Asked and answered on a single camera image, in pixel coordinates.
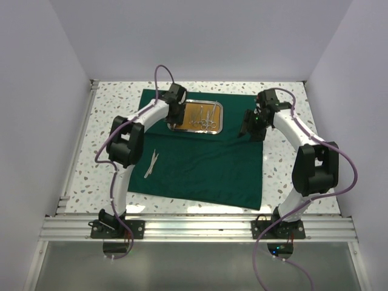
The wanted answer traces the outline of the dark green surgical cloth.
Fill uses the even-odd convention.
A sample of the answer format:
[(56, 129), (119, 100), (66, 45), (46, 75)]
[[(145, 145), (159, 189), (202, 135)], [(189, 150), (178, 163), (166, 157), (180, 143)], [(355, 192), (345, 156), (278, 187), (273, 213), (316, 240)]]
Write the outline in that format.
[[(263, 143), (237, 138), (253, 95), (190, 92), (190, 99), (223, 107), (222, 131), (171, 131), (159, 121), (145, 133), (143, 154), (130, 177), (130, 192), (259, 210), (263, 187)], [(146, 179), (154, 150), (158, 159)]]

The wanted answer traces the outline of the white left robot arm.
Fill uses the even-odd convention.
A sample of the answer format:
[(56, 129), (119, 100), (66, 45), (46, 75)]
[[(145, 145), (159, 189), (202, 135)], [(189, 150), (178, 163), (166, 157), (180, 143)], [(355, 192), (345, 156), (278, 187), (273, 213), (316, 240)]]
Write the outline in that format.
[(119, 238), (130, 229), (122, 220), (126, 212), (126, 195), (130, 176), (143, 154), (145, 133), (163, 120), (181, 125), (186, 109), (187, 89), (173, 83), (163, 94), (134, 114), (114, 118), (110, 135), (95, 157), (98, 164), (114, 168), (109, 190), (109, 206), (100, 210), (98, 221), (112, 238)]

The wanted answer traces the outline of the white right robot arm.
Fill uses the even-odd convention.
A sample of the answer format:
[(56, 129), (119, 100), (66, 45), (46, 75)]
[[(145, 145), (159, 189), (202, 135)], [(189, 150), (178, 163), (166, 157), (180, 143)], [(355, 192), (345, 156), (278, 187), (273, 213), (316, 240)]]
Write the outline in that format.
[(325, 142), (302, 122), (293, 102), (281, 102), (277, 89), (258, 93), (254, 110), (246, 110), (239, 137), (263, 142), (269, 127), (280, 131), (296, 150), (292, 190), (274, 209), (271, 220), (261, 229), (265, 236), (305, 238), (301, 217), (313, 199), (338, 184), (339, 154), (335, 142)]

